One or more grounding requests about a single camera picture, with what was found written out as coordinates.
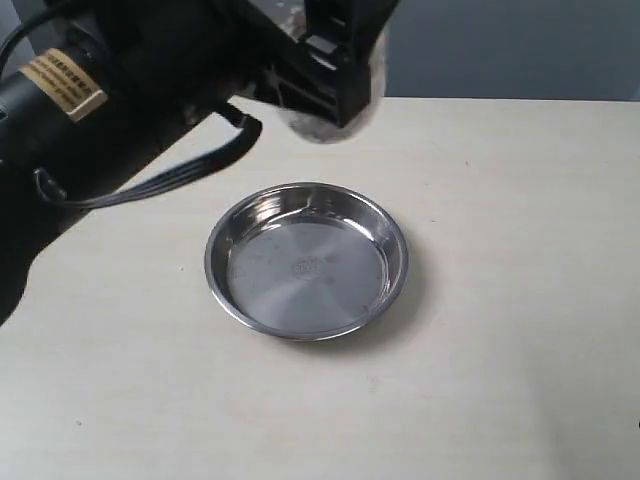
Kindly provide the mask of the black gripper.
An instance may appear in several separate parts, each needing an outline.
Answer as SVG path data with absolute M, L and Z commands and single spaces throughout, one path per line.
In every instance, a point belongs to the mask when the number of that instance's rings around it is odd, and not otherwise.
M 2 56 L 48 24 L 58 41 L 1 83 L 5 165 L 147 161 L 216 100 L 275 106 L 255 92 L 292 45 L 252 1 L 48 1 Z

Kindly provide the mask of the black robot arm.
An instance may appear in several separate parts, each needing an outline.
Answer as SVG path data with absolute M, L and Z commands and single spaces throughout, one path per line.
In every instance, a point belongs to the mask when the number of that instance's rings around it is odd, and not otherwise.
M 345 129 L 373 101 L 393 1 L 307 1 L 292 37 L 250 1 L 49 1 L 8 34 L 60 43 L 1 80 L 1 315 L 34 259 L 89 212 L 243 158 L 262 123 L 235 96 Z

